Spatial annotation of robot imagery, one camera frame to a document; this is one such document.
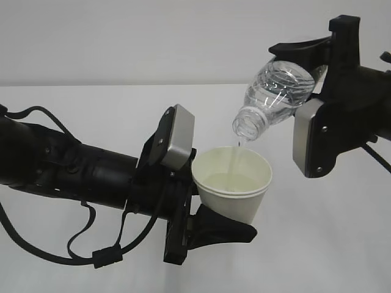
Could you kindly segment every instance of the white backdrop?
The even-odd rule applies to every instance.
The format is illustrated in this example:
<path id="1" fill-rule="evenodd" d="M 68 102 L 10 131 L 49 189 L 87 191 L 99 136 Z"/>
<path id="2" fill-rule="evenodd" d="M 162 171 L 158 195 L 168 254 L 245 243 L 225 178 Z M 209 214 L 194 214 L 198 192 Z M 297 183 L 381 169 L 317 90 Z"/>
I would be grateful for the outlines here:
<path id="1" fill-rule="evenodd" d="M 138 156 L 164 110 L 182 104 L 196 117 L 194 147 L 205 151 L 236 142 L 231 120 L 245 85 L 118 87 L 3 87 L 11 111 L 39 104 L 52 110 L 86 144 Z M 29 121 L 51 126 L 42 114 Z M 306 179 L 292 161 L 293 119 L 250 145 L 274 169 L 274 182 L 254 220 L 250 244 L 190 251 L 183 266 L 163 263 L 166 223 L 113 266 L 66 267 L 17 247 L 0 228 L 0 292 L 390 292 L 390 175 L 362 150 L 346 153 L 322 179 Z M 375 148 L 391 160 L 390 143 Z M 0 199 L 20 234 L 65 255 L 69 237 L 87 221 L 78 202 L 0 188 Z M 198 200 L 194 199 L 196 210 Z M 89 256 L 112 245 L 120 211 L 97 206 L 97 221 L 75 242 Z M 123 243 L 148 217 L 129 215 Z"/>
<path id="2" fill-rule="evenodd" d="M 362 17 L 362 63 L 385 70 L 390 0 L 2 0 L 0 85 L 247 83 L 279 42 Z"/>

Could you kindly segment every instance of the bottle mouth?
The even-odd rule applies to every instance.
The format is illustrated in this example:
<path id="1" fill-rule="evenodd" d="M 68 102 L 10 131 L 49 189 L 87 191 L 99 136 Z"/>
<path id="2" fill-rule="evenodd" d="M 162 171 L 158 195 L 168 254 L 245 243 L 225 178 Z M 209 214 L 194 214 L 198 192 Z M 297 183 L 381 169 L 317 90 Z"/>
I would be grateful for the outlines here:
<path id="1" fill-rule="evenodd" d="M 232 123 L 233 131 L 237 136 L 247 141 L 254 141 L 268 128 L 266 117 L 258 111 L 243 107 Z"/>

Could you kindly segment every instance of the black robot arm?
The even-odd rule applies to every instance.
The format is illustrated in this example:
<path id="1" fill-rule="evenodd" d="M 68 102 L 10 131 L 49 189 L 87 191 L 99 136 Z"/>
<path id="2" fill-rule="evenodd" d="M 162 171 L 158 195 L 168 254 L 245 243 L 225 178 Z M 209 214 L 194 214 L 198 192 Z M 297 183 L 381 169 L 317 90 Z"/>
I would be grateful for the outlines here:
<path id="1" fill-rule="evenodd" d="M 41 125 L 20 123 L 33 110 L 47 114 L 62 132 Z M 215 213 L 201 205 L 190 214 L 197 194 L 191 176 L 194 116 L 180 105 L 168 108 L 156 132 L 146 141 L 140 158 L 81 143 L 53 114 L 42 107 L 10 113 L 0 107 L 0 184 L 51 198 L 81 201 L 90 211 L 86 227 L 68 243 L 71 258 L 52 255 L 26 242 L 13 228 L 0 204 L 0 221 L 23 249 L 47 261 L 67 265 L 93 264 L 96 268 L 122 260 L 138 245 L 157 218 L 167 220 L 164 261 L 182 264 L 188 250 L 223 242 L 250 242 L 254 227 Z M 70 249 L 72 241 L 88 229 L 95 210 L 87 202 L 123 210 L 122 225 L 113 246 L 83 258 Z M 121 247 L 128 213 L 150 215 L 144 230 L 132 243 Z"/>
<path id="2" fill-rule="evenodd" d="M 311 73 L 328 66 L 321 93 L 313 93 L 295 113 L 293 159 L 306 177 L 327 175 L 339 154 L 360 147 L 391 172 L 367 145 L 378 136 L 391 140 L 391 71 L 360 65 L 359 24 L 359 17 L 340 15 L 330 20 L 330 37 L 269 49 L 276 59 Z M 381 59 L 391 63 L 391 54 Z"/>

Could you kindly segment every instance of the clear plastic bottle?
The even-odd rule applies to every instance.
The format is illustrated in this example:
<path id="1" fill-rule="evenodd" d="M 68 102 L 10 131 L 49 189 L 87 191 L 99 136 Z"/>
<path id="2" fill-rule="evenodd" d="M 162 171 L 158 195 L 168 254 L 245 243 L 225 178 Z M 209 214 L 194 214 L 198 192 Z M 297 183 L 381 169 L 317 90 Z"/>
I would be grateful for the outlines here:
<path id="1" fill-rule="evenodd" d="M 236 135 L 247 141 L 256 140 L 269 126 L 292 116 L 310 96 L 325 69 L 317 68 L 311 75 L 292 62 L 267 63 L 246 90 L 244 106 L 233 121 Z"/>

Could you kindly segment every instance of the water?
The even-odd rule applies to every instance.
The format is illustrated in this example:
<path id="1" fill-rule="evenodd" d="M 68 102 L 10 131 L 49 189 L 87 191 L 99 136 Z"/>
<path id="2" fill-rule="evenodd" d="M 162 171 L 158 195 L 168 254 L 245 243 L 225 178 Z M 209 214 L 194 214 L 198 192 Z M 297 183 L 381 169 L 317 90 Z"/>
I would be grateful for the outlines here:
<path id="1" fill-rule="evenodd" d="M 240 174 L 230 174 L 229 190 L 227 190 L 227 180 L 228 173 L 217 173 L 207 177 L 203 183 L 212 188 L 229 192 L 248 192 L 260 187 L 259 184 L 251 178 Z"/>
<path id="2" fill-rule="evenodd" d="M 227 173 L 217 173 L 207 177 L 204 180 L 204 184 L 218 190 L 224 190 L 229 192 L 248 192 L 259 188 L 259 184 L 242 174 L 235 173 L 238 169 L 238 164 L 241 160 L 241 154 L 243 153 L 244 146 L 246 144 L 244 138 L 240 138 L 238 147 L 234 147 L 230 162 L 228 165 Z"/>

